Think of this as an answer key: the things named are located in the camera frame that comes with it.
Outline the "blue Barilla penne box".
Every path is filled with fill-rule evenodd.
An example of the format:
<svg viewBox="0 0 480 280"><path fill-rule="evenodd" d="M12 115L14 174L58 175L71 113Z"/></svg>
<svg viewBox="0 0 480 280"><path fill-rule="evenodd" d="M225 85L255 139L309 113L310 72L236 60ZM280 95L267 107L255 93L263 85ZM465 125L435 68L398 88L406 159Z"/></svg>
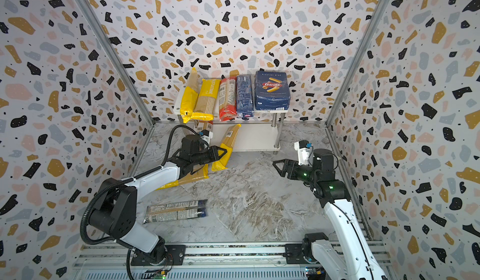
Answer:
<svg viewBox="0 0 480 280"><path fill-rule="evenodd" d="M288 110L290 100L290 88L285 72L256 72L254 80L254 104L257 110Z"/></svg>

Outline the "blue Barilla spaghetti box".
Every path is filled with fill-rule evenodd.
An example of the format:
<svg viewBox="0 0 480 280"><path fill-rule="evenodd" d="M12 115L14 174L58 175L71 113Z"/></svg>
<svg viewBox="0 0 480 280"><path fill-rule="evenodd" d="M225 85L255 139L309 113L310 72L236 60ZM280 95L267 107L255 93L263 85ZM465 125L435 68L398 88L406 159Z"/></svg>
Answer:
<svg viewBox="0 0 480 280"><path fill-rule="evenodd" d="M250 75L236 78L236 111L239 118L254 116L253 90Z"/></svg>

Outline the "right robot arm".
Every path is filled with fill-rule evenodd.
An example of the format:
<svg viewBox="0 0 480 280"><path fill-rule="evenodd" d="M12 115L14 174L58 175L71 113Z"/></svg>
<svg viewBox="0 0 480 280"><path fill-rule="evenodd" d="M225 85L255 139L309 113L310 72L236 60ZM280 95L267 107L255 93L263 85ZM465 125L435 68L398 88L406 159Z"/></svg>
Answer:
<svg viewBox="0 0 480 280"><path fill-rule="evenodd" d="M330 220L343 257L323 233L307 234L302 253L306 261L319 263L332 280L386 280L361 231L350 193L344 182L335 178L335 154L328 149L297 150L298 160L273 161L278 174L307 186Z"/></svg>

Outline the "red-end spaghetti bag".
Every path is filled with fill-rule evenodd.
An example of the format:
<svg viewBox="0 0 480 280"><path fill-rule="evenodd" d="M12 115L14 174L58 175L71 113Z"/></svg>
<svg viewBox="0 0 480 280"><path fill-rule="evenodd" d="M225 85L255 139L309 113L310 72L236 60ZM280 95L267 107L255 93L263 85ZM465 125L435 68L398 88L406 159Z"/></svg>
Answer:
<svg viewBox="0 0 480 280"><path fill-rule="evenodd" d="M220 121L229 121L237 117L236 77L221 80L217 96Z"/></svg>
<svg viewBox="0 0 480 280"><path fill-rule="evenodd" d="M213 131L213 121L198 121L196 125L197 132L207 131L207 135Z"/></svg>

